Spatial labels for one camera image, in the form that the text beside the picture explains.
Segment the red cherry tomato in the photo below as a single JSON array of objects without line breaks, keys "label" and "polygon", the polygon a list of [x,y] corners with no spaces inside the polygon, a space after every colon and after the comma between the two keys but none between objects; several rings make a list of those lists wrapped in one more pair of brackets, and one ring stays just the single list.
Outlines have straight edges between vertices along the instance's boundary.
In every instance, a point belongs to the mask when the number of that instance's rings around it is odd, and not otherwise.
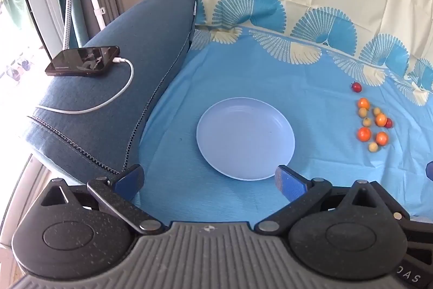
[{"label": "red cherry tomato", "polygon": [[392,128],[393,127],[393,120],[391,118],[388,118],[385,123],[386,128]]},{"label": "red cherry tomato", "polygon": [[352,84],[352,90],[354,91],[354,92],[356,92],[356,93],[359,93],[359,92],[361,92],[362,91],[362,85],[360,84],[360,83],[358,83],[358,82],[354,82],[353,84]]}]

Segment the yellow-brown longan bottom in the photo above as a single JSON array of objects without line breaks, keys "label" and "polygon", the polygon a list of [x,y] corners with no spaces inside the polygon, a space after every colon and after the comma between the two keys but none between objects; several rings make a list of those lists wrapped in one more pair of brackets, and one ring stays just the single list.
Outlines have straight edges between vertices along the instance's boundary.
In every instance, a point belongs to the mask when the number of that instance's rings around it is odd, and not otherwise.
[{"label": "yellow-brown longan bottom", "polygon": [[371,142],[371,143],[368,145],[368,150],[369,150],[370,152],[376,152],[378,149],[379,149],[379,145],[378,145],[376,142]]}]

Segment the light blue round plate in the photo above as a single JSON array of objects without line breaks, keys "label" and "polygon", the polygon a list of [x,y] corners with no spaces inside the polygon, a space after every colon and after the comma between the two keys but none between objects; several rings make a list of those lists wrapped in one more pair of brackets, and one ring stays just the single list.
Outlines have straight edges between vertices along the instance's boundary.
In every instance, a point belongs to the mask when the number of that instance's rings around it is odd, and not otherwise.
[{"label": "light blue round plate", "polygon": [[235,180],[273,177],[294,155],[294,131],[275,107],[254,98],[213,104],[196,129],[198,149],[217,172]]}]

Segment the black smartphone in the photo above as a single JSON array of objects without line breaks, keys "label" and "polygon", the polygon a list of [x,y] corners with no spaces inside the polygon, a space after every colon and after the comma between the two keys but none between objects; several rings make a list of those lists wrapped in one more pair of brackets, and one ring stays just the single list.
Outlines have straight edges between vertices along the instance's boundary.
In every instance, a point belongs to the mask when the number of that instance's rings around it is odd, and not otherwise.
[{"label": "black smartphone", "polygon": [[70,48],[57,54],[45,69],[47,76],[99,76],[119,55],[118,46]]}]

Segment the grey flexible phone stand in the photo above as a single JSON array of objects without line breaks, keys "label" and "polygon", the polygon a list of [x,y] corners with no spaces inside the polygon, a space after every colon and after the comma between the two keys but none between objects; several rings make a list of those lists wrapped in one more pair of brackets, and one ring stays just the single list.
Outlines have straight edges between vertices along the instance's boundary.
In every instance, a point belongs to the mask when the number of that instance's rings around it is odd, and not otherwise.
[{"label": "grey flexible phone stand", "polygon": [[71,13],[73,0],[65,0],[65,21],[63,32],[63,50],[69,49],[70,46],[70,29],[71,29]]}]

